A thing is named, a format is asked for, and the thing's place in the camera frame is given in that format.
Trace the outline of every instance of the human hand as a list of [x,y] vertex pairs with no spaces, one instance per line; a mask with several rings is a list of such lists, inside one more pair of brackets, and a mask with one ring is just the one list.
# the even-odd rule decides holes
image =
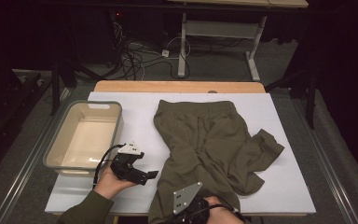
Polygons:
[[[205,198],[205,200],[210,206],[221,204],[219,199],[214,196]],[[215,207],[209,210],[209,218],[207,224],[243,224],[243,222],[225,207]]]
[[100,180],[94,188],[94,191],[104,196],[104,198],[111,200],[115,197],[119,192],[124,189],[136,186],[137,184],[130,182],[128,180],[120,180],[113,173],[110,168],[109,162],[101,175]]

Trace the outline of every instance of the black cable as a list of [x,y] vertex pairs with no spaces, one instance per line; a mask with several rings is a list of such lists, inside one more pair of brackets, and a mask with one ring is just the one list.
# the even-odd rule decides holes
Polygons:
[[101,158],[100,162],[98,163],[97,167],[95,168],[95,175],[94,175],[94,180],[92,182],[92,188],[94,189],[95,186],[98,183],[98,174],[100,173],[101,170],[101,166],[103,165],[103,162],[105,161],[105,157],[107,156],[107,154],[109,154],[113,149],[117,148],[117,147],[124,147],[124,145],[114,145],[112,147],[110,147],[109,149],[106,150],[106,152],[103,154],[103,157]]

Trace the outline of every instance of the table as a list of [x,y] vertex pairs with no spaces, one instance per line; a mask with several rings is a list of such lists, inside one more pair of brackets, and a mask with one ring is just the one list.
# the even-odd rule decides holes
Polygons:
[[[267,171],[258,174],[266,180],[262,189],[253,195],[239,197],[241,212],[246,216],[304,216],[316,212],[273,102],[269,94],[264,92],[261,84],[101,81],[94,90],[89,100],[115,100],[122,104],[124,127],[120,141],[133,140],[145,153],[143,159],[134,163],[136,168],[145,171],[161,170],[163,162],[169,156],[169,150],[157,131],[153,129],[151,116],[156,112],[159,99],[193,102],[231,100],[245,118],[251,135],[263,128],[285,146],[281,156]],[[157,180],[158,177],[148,180],[145,186],[137,186],[120,192],[115,198],[116,206],[112,207],[111,214],[145,216],[156,191]],[[45,211],[60,214],[80,203],[90,191],[91,183],[90,177],[59,175]]]
[[[169,0],[173,2],[220,4],[220,5],[238,5],[252,7],[308,7],[306,0]],[[233,38],[246,38],[253,40],[253,46],[250,51],[245,52],[246,62],[253,81],[260,81],[257,67],[255,65],[255,52],[257,51],[260,37],[263,34],[267,16],[262,16],[259,23],[237,23],[221,21],[190,21],[186,13],[182,18],[181,50],[178,64],[178,76],[185,77],[186,74],[186,36],[222,36]]]

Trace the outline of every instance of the green fabric garment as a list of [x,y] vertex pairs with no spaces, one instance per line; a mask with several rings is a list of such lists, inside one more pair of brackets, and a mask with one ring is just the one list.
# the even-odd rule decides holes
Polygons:
[[64,212],[58,219],[59,224],[104,224],[113,206],[113,202],[105,199],[94,190],[84,201]]
[[172,215],[172,193],[197,182],[199,195],[217,196],[240,209],[237,194],[257,192],[264,181],[254,172],[266,170],[283,151],[261,130],[251,136],[230,101],[169,103],[160,101],[154,124],[170,150],[150,205],[149,223]]

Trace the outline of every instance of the white tabletop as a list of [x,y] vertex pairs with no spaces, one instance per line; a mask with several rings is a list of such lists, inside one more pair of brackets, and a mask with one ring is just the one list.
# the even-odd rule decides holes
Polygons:
[[[92,92],[89,100],[117,101],[123,108],[124,127],[120,144],[134,141],[145,156],[136,161],[135,168],[144,172],[159,170],[169,157],[169,150],[153,124],[160,99],[169,102],[211,102],[229,100],[245,119],[250,135],[260,129],[274,135],[284,146],[279,158],[264,172],[257,174],[265,180],[263,187],[250,196],[239,196],[241,212],[247,215],[305,215],[315,213],[304,178],[284,133],[272,99],[267,93],[137,93]],[[156,179],[145,186],[125,189],[114,199],[111,209],[116,215],[140,215],[148,213],[156,191]],[[80,203],[91,190],[92,178],[59,175],[51,192],[46,212],[62,213]]]

